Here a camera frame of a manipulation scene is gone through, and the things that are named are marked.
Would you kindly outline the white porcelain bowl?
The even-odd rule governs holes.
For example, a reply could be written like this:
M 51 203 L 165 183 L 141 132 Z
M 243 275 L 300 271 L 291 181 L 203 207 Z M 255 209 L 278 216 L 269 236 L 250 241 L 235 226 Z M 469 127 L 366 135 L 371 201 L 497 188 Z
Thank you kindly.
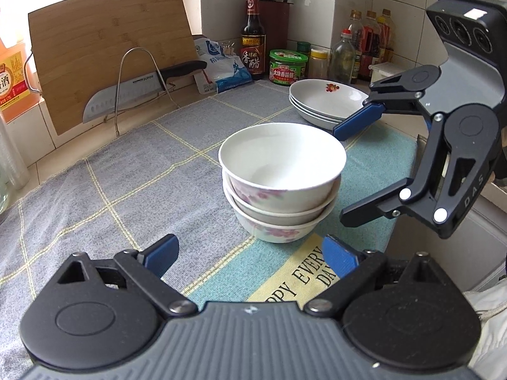
M 300 123 L 264 123 L 229 136 L 219 163 L 243 202 L 273 213 L 299 213 L 331 195 L 347 160 L 344 145 Z

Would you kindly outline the stack of white plates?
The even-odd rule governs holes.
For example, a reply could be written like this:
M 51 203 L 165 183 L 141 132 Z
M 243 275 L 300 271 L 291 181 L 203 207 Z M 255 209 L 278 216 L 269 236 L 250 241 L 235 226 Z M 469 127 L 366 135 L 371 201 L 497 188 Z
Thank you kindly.
M 335 81 L 308 79 L 289 87 L 289 101 L 307 122 L 332 131 L 363 107 L 367 94 Z

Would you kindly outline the clear oil bottle red cap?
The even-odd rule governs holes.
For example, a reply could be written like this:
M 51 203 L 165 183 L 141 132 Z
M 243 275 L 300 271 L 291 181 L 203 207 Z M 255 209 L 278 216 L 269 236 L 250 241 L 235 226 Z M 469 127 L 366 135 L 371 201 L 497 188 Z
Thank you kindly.
M 355 65 L 356 49 L 351 42 L 351 31 L 344 28 L 340 41 L 333 47 L 328 69 L 332 81 L 350 84 Z

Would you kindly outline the yellow lidded spice jar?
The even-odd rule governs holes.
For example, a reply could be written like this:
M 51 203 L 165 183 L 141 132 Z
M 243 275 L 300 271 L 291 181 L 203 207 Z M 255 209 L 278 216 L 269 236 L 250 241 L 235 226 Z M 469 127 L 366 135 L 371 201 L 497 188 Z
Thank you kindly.
M 312 48 L 309 57 L 309 74 L 311 79 L 327 79 L 328 51 Z

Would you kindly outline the yellow oil bottle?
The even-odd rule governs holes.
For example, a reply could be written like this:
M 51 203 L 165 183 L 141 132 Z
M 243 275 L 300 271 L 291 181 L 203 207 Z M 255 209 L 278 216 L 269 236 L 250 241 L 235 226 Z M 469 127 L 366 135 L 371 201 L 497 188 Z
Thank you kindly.
M 391 61 L 394 54 L 395 25 L 391 18 L 391 11 L 383 9 L 376 21 L 381 29 L 381 61 L 387 63 Z

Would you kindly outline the dark sauce bottle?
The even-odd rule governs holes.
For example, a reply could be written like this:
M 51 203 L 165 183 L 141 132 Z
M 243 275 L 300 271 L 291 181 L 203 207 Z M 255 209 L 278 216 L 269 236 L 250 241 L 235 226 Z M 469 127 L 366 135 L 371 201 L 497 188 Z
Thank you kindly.
M 363 21 L 363 37 L 361 41 L 361 61 L 358 78 L 369 81 L 372 70 L 369 68 L 375 64 L 381 53 L 381 27 L 376 20 L 376 13 L 368 10 Z

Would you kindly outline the bottom floral bowl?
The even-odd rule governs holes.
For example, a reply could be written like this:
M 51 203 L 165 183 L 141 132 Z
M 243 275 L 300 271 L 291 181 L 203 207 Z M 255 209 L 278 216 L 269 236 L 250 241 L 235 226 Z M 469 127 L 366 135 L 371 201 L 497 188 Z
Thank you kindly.
M 234 215 L 239 221 L 240 225 L 252 236 L 260 240 L 276 243 L 276 244 L 287 244 L 298 239 L 301 239 L 313 231 L 317 225 L 333 212 L 335 204 L 338 200 L 336 196 L 331 202 L 329 202 L 323 212 L 314 220 L 300 225 L 274 225 L 266 223 L 260 220 L 256 220 L 248 214 L 245 214 L 240 210 L 238 204 L 234 202 L 232 197 L 227 194 L 227 201 L 234 210 Z

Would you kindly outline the grey checked table cloth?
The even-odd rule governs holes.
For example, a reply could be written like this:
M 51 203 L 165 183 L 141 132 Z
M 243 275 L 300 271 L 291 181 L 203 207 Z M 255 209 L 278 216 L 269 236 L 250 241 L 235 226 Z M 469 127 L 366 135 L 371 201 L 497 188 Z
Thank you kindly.
M 385 250 L 395 224 L 359 228 L 327 216 L 289 244 L 252 237 L 222 191 L 218 150 L 233 133 L 262 123 L 299 123 L 285 88 L 268 81 L 202 99 L 110 142 L 50 177 L 1 216 L 1 376 L 31 361 L 19 323 L 72 253 L 110 258 L 171 233 L 180 255 L 165 274 L 176 290 L 206 301 L 298 301 L 331 282 L 317 251 L 333 234 L 358 249 Z

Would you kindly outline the green lidded sauce jar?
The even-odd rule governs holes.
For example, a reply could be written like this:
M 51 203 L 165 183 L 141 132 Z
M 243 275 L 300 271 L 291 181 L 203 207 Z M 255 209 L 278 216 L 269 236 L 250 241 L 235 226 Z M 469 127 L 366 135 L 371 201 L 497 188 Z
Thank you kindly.
M 271 50 L 269 58 L 269 80 L 281 86 L 301 80 L 309 61 L 302 53 L 282 49 Z

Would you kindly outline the dark vinegar bottle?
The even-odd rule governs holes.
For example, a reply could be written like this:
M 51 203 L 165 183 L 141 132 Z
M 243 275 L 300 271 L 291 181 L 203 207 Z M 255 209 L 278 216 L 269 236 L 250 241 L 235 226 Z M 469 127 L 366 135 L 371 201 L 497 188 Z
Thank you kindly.
M 247 20 L 241 31 L 240 58 L 252 79 L 266 72 L 266 32 L 260 21 L 259 0 L 247 0 Z

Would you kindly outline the red knife block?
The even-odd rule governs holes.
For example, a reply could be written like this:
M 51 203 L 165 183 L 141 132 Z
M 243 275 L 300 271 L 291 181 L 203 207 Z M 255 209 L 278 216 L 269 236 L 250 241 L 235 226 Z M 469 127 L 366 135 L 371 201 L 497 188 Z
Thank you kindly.
M 285 49 L 290 19 L 288 0 L 260 0 L 260 19 L 266 31 L 266 55 L 274 49 Z

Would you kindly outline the white blue salt bag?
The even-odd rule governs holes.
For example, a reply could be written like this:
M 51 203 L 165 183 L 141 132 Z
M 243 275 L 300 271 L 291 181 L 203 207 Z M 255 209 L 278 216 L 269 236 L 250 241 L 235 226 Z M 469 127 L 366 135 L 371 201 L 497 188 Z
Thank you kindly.
M 200 94 L 223 93 L 253 81 L 241 59 L 226 55 L 216 41 L 201 37 L 194 44 L 199 59 L 206 62 L 206 68 L 194 75 Z

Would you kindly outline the stack of plastic cups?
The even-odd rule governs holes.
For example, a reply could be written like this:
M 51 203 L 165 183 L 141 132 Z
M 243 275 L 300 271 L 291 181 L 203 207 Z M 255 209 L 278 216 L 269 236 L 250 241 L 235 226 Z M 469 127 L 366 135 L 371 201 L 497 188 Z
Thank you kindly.
M 19 153 L 14 141 L 10 137 L 7 124 L 1 116 L 0 123 L 1 141 L 1 169 L 7 180 L 16 190 L 24 188 L 30 180 L 28 167 Z

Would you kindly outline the orange cooking wine jug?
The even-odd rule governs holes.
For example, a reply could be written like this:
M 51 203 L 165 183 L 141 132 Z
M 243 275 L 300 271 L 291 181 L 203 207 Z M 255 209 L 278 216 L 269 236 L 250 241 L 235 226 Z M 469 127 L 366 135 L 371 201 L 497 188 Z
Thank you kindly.
M 20 117 L 38 105 L 40 95 L 28 87 L 27 81 L 36 88 L 34 73 L 27 63 L 27 49 L 19 41 L 11 47 L 1 42 L 1 113 L 6 123 Z

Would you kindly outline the bamboo cutting board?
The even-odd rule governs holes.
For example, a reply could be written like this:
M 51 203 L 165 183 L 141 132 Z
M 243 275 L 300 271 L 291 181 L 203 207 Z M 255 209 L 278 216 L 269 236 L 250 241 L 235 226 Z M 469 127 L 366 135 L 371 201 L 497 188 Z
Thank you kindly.
M 183 0 L 64 0 L 28 14 L 42 97 L 57 134 L 118 79 L 196 59 Z

